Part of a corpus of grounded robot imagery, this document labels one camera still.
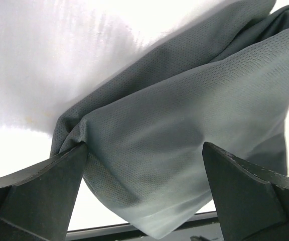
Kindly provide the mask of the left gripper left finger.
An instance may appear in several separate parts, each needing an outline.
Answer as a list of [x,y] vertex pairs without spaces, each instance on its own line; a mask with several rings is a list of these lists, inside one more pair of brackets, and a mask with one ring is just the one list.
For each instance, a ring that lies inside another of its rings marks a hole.
[[87,157],[79,144],[0,177],[0,240],[65,240]]

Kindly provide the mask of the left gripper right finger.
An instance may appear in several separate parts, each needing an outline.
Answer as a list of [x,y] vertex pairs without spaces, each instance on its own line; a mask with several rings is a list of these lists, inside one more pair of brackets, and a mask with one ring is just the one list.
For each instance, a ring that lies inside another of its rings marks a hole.
[[289,177],[209,142],[202,156],[225,240],[289,240]]

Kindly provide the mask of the dark grey t shirt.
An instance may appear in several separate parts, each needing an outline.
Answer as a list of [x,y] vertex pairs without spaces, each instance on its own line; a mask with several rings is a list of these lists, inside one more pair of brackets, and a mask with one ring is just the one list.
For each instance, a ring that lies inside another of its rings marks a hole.
[[54,156],[84,142],[84,180],[160,239],[212,194],[205,142],[287,173],[289,5],[237,1],[173,36],[63,113]]

